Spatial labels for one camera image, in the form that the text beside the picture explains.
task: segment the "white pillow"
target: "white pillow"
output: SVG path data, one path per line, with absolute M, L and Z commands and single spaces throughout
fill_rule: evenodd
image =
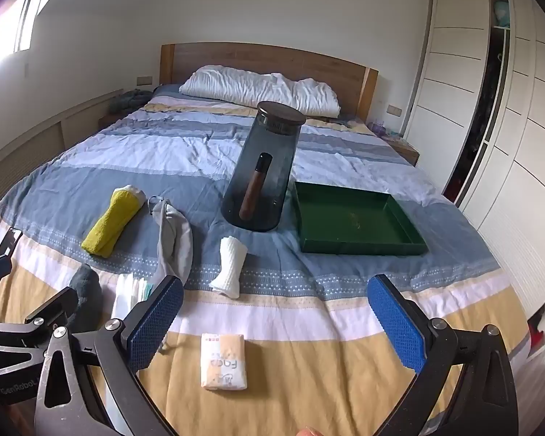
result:
M 282 74 L 260 75 L 222 65 L 205 65 L 179 88 L 180 93 L 256 108 L 259 101 L 277 101 L 306 116 L 339 116 L 337 95 L 323 82 L 306 78 L 299 82 Z

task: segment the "rolled yellow towel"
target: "rolled yellow towel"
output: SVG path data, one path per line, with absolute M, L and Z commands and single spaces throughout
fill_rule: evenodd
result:
M 81 247 L 90 254 L 107 259 L 123 228 L 144 203 L 145 194 L 133 185 L 116 188 L 111 195 L 109 208 L 89 231 Z

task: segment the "jar lid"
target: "jar lid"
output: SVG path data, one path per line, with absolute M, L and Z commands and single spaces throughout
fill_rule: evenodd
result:
M 274 120 L 291 126 L 301 126 L 307 120 L 299 110 L 276 101 L 261 101 L 256 107 L 260 113 L 271 121 Z

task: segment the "wooden headboard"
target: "wooden headboard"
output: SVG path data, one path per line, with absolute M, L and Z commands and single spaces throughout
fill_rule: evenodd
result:
M 341 113 L 366 120 L 378 71 L 299 49 L 243 42 L 190 42 L 161 46 L 160 83 L 183 84 L 204 65 L 225 65 L 290 80 L 313 78 L 337 94 Z

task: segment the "white sock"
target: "white sock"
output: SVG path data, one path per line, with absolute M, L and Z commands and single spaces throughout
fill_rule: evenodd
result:
M 222 271 L 210 282 L 210 287 L 219 294 L 230 298 L 240 297 L 240 272 L 248 248 L 238 239 L 229 236 L 220 241 Z

